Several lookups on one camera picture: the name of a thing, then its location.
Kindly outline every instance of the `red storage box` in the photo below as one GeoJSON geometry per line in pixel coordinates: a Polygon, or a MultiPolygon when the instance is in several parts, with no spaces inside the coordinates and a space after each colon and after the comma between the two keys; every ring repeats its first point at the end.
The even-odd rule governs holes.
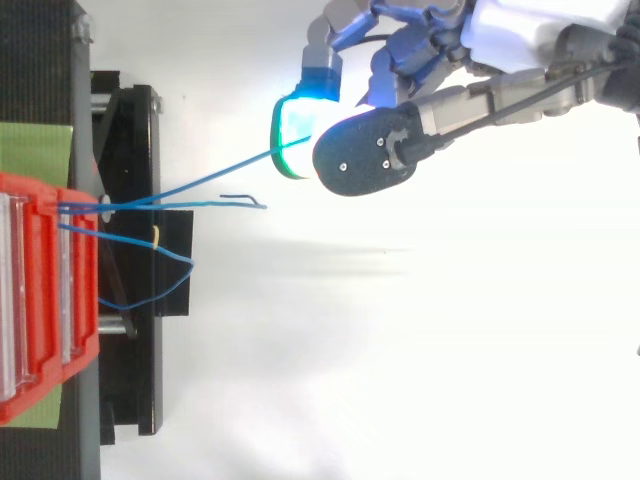
{"type": "MultiPolygon", "coordinates": [[[[59,201],[95,199],[0,174],[0,425],[34,406],[98,354],[97,239],[71,234],[64,258],[59,201]],[[61,278],[65,269],[70,274],[61,278]],[[72,292],[73,312],[64,328],[67,337],[69,329],[73,332],[66,362],[63,291],[72,292]]],[[[71,223],[96,230],[97,217],[73,216],[71,223]]]]}

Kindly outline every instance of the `white background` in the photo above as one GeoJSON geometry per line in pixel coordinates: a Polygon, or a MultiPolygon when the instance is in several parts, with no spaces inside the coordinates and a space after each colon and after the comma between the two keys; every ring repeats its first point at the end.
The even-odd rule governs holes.
{"type": "MultiPolygon", "coordinates": [[[[268,148],[323,5],[83,1],[94,68],[164,97],[163,188],[268,148]]],[[[346,100],[375,48],[346,55],[346,100]]],[[[269,161],[183,195],[270,209],[197,212],[164,427],[119,429],[103,477],[637,479],[639,133],[588,106],[473,134],[372,197],[269,161]]]]}

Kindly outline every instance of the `screw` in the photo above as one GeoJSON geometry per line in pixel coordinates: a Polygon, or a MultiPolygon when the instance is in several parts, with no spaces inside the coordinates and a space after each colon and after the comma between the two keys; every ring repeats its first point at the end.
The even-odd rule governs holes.
{"type": "MultiPolygon", "coordinates": [[[[109,197],[109,195],[103,195],[102,197],[100,197],[100,205],[111,205],[111,198],[109,197]]],[[[111,221],[111,216],[113,215],[112,211],[107,211],[102,213],[101,217],[102,217],[102,221],[104,223],[109,223],[111,221]]]]}
{"type": "Polygon", "coordinates": [[[74,40],[79,40],[85,45],[93,43],[92,32],[95,30],[95,20],[91,15],[86,13],[78,16],[71,28],[71,34],[74,40]]]}
{"type": "Polygon", "coordinates": [[[153,110],[153,113],[156,115],[162,115],[164,113],[164,101],[162,97],[155,97],[151,100],[151,110],[153,110]]]}

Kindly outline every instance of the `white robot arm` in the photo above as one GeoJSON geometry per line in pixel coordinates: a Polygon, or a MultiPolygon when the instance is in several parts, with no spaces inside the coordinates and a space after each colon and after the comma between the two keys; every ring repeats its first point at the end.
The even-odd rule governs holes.
{"type": "MultiPolygon", "coordinates": [[[[315,145],[315,169],[334,193],[402,183],[419,161],[484,126],[538,121],[591,100],[638,114],[636,11],[636,0],[332,0],[309,28],[301,81],[276,106],[274,132],[286,101],[340,100],[340,51],[367,41],[381,15],[406,26],[373,57],[363,103],[375,110],[315,145]],[[437,91],[460,68],[490,78],[437,91]]],[[[279,139],[272,134],[272,146],[279,139]]],[[[280,155],[274,163],[295,178],[280,155]]]]}

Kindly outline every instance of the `green paper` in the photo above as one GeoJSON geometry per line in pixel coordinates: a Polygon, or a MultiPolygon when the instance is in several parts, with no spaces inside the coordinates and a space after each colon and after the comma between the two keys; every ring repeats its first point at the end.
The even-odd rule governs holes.
{"type": "Polygon", "coordinates": [[[72,127],[0,123],[0,171],[66,187],[72,127]]]}
{"type": "Polygon", "coordinates": [[[27,410],[6,425],[7,428],[45,428],[55,430],[60,421],[60,403],[62,400],[62,385],[55,387],[47,398],[35,407],[27,410]]]}
{"type": "MultiPolygon", "coordinates": [[[[66,187],[73,128],[58,125],[0,123],[0,171],[66,187]]],[[[62,385],[7,427],[57,429],[62,385]]]]}

